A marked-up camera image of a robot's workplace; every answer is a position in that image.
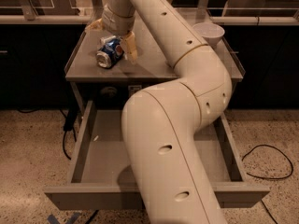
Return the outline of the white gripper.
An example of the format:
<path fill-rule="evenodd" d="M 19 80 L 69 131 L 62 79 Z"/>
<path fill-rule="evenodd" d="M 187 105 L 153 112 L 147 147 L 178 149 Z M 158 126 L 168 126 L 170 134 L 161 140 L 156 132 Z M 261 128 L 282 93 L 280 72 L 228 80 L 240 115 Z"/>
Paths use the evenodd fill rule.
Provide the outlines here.
<path fill-rule="evenodd" d="M 104 28 L 113 35 L 120 35 L 121 48 L 129 62 L 135 63 L 137 59 L 137 48 L 135 34 L 131 32 L 135 23 L 135 17 L 121 17 L 114 13 L 108 6 L 104 6 L 102 20 L 93 21 L 85 27 L 86 31 L 102 31 Z"/>

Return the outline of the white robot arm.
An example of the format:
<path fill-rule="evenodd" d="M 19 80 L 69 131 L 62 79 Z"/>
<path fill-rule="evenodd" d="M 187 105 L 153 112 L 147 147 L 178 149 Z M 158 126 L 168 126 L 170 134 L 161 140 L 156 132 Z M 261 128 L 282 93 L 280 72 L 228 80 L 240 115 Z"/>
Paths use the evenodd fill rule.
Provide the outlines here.
<path fill-rule="evenodd" d="M 151 224 L 227 224 L 194 144 L 232 94 L 213 48 L 166 0 L 108 0 L 95 26 L 127 38 L 140 17 L 177 79 L 126 102 L 123 140 Z"/>

